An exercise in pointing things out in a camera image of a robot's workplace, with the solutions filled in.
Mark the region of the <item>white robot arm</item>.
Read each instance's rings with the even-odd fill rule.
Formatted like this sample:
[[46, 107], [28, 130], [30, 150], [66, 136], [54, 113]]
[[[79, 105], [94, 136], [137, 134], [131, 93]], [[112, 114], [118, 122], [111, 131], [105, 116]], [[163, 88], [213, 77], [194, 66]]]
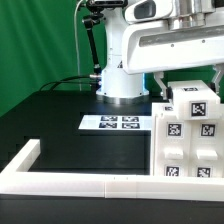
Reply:
[[212, 65], [224, 76], [224, 0], [87, 0], [94, 24], [105, 23], [107, 64], [97, 96], [132, 103], [166, 71]]

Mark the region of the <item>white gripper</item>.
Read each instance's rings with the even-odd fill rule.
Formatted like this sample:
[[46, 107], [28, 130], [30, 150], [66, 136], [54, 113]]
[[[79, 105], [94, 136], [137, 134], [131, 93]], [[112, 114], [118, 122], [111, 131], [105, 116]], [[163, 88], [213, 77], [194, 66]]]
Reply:
[[123, 68], [128, 74], [152, 73], [167, 99], [163, 72], [213, 65], [216, 94], [224, 77], [224, 18], [207, 18], [199, 28], [170, 31], [166, 21], [130, 25], [122, 40]]

